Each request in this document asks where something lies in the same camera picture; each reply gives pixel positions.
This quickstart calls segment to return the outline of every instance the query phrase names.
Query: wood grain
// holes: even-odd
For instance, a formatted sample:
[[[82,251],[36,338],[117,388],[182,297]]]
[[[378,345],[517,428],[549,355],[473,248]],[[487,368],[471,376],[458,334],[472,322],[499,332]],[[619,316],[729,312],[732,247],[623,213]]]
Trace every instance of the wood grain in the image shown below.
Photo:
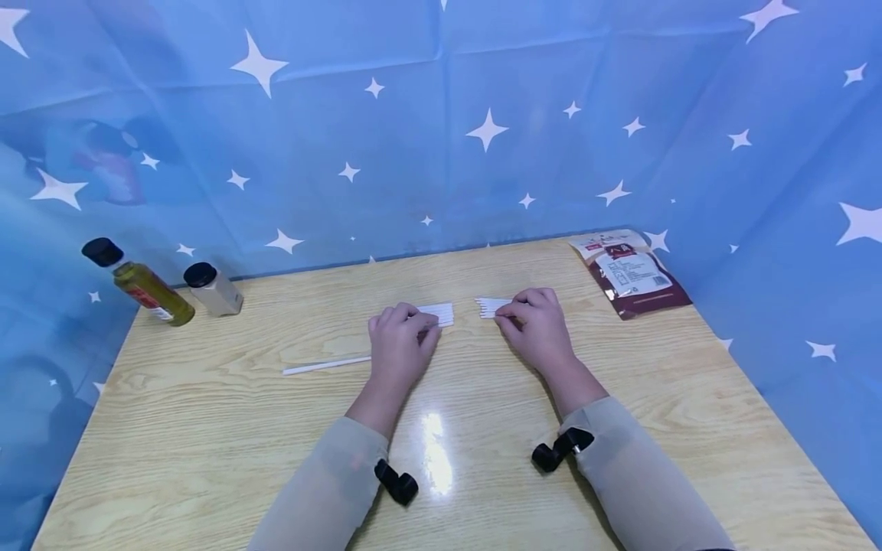
[[[253,279],[239,316],[197,306],[182,328],[141,312],[35,549],[244,548],[367,364],[282,377],[291,364],[370,353],[367,319],[399,301],[453,302],[392,442],[420,494],[382,494],[354,549],[611,550],[572,469],[529,456],[558,420],[476,296],[554,287],[573,344],[684,469],[739,549],[874,546],[693,308],[621,322],[564,240]]]

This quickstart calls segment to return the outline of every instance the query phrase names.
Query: finger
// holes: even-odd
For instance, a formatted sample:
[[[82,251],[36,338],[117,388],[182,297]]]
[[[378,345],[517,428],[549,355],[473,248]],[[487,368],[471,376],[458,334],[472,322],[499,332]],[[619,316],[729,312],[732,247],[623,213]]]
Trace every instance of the finger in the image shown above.
[[[391,306],[387,306],[383,309],[383,312],[380,314],[380,324],[385,324],[389,321],[389,318],[392,317],[392,313],[394,312],[394,308]]]
[[[417,312],[405,322],[406,325],[413,326],[416,332],[424,331],[427,327],[438,325],[438,316],[434,314],[426,314],[425,312]]]
[[[531,306],[542,306],[543,304],[547,304],[548,300],[542,296],[542,293],[530,287],[529,289],[524,289],[520,293],[514,295],[513,302],[527,302]]]
[[[517,325],[514,324],[511,318],[505,316],[496,316],[493,318],[499,326],[499,330],[502,332],[505,340],[510,342],[512,346],[517,348],[520,346],[520,340],[524,338],[524,335],[520,332]]]
[[[392,311],[392,315],[389,316],[389,321],[400,324],[401,322],[407,321],[409,317],[419,313],[420,310],[418,310],[413,304],[399,302],[398,306],[395,307],[395,310]]]
[[[422,351],[422,353],[428,358],[435,353],[435,347],[438,346],[438,341],[440,339],[441,328],[437,325],[432,325],[429,330],[426,331],[426,336],[422,338],[420,351]]]
[[[551,287],[542,287],[536,290],[542,293],[542,296],[545,297],[546,301],[551,302],[555,306],[560,304],[560,302],[557,300],[557,293],[555,293],[554,289],[552,289]]]
[[[523,302],[512,302],[511,304],[506,304],[496,311],[497,316],[502,317],[517,317],[520,321],[525,324],[529,323],[530,317],[533,315],[533,311],[535,307],[530,306],[529,304],[524,304]]]

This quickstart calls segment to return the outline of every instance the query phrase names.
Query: olive oil bottle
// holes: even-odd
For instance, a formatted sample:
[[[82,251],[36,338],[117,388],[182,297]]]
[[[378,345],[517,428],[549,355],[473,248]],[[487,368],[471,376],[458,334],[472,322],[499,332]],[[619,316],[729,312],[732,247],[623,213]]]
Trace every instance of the olive oil bottle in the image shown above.
[[[173,327],[186,324],[196,310],[150,268],[126,260],[122,250],[107,237],[92,239],[83,254],[113,273],[113,282],[151,314]]]

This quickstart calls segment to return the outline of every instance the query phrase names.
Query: fabric backdrop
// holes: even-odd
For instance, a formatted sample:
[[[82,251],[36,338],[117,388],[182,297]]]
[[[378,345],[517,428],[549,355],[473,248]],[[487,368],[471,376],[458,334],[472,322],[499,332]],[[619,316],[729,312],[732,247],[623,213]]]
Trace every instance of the fabric backdrop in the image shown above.
[[[620,226],[882,543],[878,0],[0,6],[0,550],[135,311],[85,241],[179,283]]]

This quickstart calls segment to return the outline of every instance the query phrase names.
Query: red packaging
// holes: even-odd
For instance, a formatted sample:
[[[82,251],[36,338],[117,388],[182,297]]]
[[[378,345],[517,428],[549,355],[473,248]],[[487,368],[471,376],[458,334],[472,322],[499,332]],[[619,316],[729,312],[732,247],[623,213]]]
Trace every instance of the red packaging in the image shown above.
[[[624,320],[692,304],[635,231],[617,229],[583,235],[570,245],[582,256],[594,281]]]

